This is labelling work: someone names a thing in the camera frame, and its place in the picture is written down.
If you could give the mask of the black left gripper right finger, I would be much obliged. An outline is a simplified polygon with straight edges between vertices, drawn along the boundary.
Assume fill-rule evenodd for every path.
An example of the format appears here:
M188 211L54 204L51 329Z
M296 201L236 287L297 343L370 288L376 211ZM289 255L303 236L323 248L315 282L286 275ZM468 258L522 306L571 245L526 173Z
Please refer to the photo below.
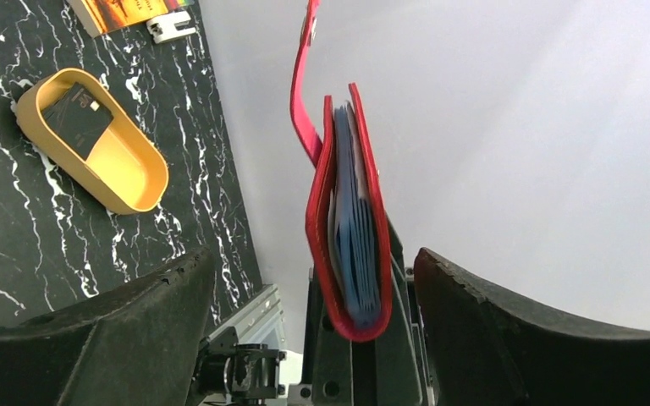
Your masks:
M650 405L650 331L555 309L423 248L414 284L442 405Z

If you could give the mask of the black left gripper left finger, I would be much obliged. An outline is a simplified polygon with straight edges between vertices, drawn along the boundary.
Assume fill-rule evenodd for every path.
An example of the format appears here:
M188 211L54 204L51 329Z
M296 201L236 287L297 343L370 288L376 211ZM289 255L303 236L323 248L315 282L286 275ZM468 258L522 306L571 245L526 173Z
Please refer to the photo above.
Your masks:
M184 405L213 301L206 248L0 327L0 405Z

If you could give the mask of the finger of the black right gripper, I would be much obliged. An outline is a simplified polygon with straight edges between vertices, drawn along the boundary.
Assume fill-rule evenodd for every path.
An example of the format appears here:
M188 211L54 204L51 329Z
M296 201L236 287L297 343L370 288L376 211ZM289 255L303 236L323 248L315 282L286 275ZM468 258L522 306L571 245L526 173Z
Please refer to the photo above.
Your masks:
M405 265L403 245L388 226L392 260L392 314L376 340L377 402L429 405L432 402L425 334L416 300L414 272Z
M334 329L322 291L309 281L301 398L307 405L351 405L350 341Z

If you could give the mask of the red leather card holder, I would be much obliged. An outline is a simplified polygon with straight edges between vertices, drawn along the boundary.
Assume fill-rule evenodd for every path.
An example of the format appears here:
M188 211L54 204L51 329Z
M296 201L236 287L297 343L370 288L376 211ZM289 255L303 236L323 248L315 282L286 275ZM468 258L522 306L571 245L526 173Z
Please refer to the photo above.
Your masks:
M329 319L341 336L364 343L385 331L393 309L388 219L356 84L348 85L350 99L339 107L325 96L321 133L302 99L319 5L306 5L289 112L315 168L305 227Z

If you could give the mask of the black card in tray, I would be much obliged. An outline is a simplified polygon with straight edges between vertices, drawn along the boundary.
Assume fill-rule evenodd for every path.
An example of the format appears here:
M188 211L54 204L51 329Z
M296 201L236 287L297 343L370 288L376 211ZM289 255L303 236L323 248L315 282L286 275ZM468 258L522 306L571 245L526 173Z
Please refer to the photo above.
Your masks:
M51 131L84 161L113 121L112 112L78 82L42 109L41 116Z

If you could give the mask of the yellow oval tray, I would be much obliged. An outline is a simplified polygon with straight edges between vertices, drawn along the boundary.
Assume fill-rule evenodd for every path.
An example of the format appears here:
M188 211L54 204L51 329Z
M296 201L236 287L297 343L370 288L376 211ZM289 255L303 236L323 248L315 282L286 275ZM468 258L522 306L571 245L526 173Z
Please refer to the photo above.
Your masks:
M81 83L113 114L113 121L82 160L48 127L41 110ZM169 182L168 165L152 141L92 74L67 68L40 80L17 101L25 136L109 211L129 215L153 210Z

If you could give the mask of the white whiteboard eraser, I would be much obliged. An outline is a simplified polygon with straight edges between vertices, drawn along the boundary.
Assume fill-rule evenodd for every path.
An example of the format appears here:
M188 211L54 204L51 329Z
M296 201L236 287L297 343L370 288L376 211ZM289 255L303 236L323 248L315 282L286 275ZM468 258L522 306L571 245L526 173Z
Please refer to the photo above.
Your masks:
M197 29L191 20L190 14L181 10L147 20L146 28L155 44L163 44L194 35Z

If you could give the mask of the orange book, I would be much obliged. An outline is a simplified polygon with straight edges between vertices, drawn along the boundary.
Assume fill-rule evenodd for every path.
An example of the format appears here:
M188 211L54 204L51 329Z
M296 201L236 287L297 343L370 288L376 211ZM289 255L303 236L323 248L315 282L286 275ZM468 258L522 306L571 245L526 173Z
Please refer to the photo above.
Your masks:
M194 5L189 0L68 0L67 4L91 38Z

